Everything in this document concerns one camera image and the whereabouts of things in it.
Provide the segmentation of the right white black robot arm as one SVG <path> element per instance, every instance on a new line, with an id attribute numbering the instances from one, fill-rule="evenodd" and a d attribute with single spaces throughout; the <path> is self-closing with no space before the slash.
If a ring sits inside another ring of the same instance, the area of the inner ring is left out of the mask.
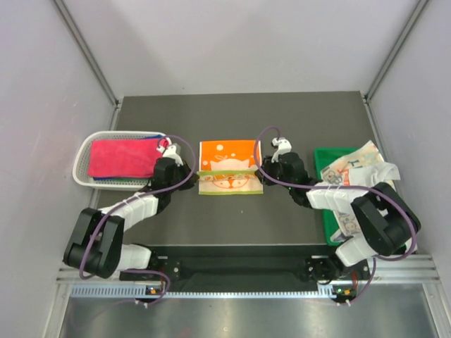
<path id="1" fill-rule="evenodd" d="M 331 184 L 310 177 L 295 152 L 267 156 L 258 165 L 263 184 L 288 189 L 292 200 L 305 208 L 353 215 L 361 232 L 341 244 L 329 260 L 330 273 L 339 279 L 354 271 L 355 264 L 377 256 L 398 261 L 412 254 L 421 223 L 390 185 L 400 173 L 393 163 L 380 162 L 350 170 L 350 184 Z"/>

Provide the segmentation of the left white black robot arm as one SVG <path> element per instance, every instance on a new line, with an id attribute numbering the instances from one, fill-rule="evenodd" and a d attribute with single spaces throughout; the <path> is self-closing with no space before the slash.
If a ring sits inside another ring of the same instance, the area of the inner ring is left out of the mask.
<path id="1" fill-rule="evenodd" d="M 136 270 L 144 279 L 159 273 L 152 250 L 124 244 L 123 235 L 134 225 L 160 214 L 177 190 L 191 189 L 199 176 L 189 165 L 172 158 L 157 160 L 148 183 L 131 197 L 112 206 L 83 209 L 63 254 L 63 262 L 77 268 L 82 278 L 108 278 L 119 271 Z"/>

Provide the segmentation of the orange white patterned towel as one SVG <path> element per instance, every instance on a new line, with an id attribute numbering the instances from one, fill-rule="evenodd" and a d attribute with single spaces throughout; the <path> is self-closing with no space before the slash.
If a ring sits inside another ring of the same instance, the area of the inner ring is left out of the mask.
<path id="1" fill-rule="evenodd" d="M 260 142 L 252 139 L 199 143 L 199 194 L 205 196 L 263 194 L 256 176 Z"/>

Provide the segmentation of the pink microfiber towel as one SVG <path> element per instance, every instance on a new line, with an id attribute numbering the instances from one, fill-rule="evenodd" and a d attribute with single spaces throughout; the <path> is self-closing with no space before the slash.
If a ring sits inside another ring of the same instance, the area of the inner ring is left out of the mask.
<path id="1" fill-rule="evenodd" d="M 94 179 L 146 178 L 162 153 L 160 137 L 143 139 L 99 139 L 92 142 L 87 174 Z"/>

